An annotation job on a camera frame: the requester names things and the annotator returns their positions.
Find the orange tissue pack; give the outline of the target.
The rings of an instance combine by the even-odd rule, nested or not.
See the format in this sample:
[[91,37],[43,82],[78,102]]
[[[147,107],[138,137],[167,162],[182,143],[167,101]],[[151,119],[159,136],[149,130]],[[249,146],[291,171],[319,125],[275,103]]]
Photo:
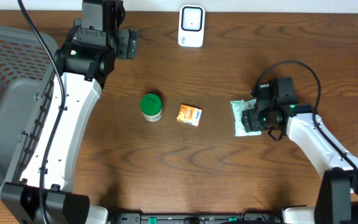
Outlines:
[[178,112],[177,121],[198,127],[200,125],[202,112],[203,110],[200,108],[181,105]]

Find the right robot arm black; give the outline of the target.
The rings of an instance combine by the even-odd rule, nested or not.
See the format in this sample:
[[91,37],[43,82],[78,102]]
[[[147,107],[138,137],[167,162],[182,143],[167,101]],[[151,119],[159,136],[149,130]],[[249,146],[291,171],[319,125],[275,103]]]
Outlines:
[[282,223],[358,223],[358,158],[327,129],[311,105],[302,105],[291,78],[257,83],[251,91],[255,108],[242,113],[246,132],[279,131],[306,155],[321,177],[313,207],[282,209]]

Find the green lid white jar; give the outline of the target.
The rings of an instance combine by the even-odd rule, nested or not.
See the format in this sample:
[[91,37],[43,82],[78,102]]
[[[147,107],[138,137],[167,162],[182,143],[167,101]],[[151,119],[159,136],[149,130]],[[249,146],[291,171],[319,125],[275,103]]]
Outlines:
[[140,109],[143,117],[150,122],[156,122],[163,116],[162,101],[155,94],[143,96],[140,102]]

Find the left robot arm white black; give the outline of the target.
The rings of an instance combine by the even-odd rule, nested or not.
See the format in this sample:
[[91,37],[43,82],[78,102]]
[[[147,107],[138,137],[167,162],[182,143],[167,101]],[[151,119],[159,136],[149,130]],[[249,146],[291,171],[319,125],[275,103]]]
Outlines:
[[116,60],[135,58],[136,30],[122,30],[122,1],[83,1],[64,44],[50,55],[53,93],[34,153],[1,200],[20,223],[113,223],[105,207],[75,194],[75,169],[89,116]]

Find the mint green wet wipes pack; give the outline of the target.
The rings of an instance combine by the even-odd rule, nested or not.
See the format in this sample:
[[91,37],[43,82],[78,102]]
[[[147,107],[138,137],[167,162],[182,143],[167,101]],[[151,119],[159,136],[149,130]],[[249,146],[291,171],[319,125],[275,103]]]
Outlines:
[[246,110],[254,109],[255,104],[256,104],[256,100],[231,101],[232,112],[234,115],[235,137],[258,136],[262,134],[261,131],[246,132],[245,126],[242,123],[242,112]]

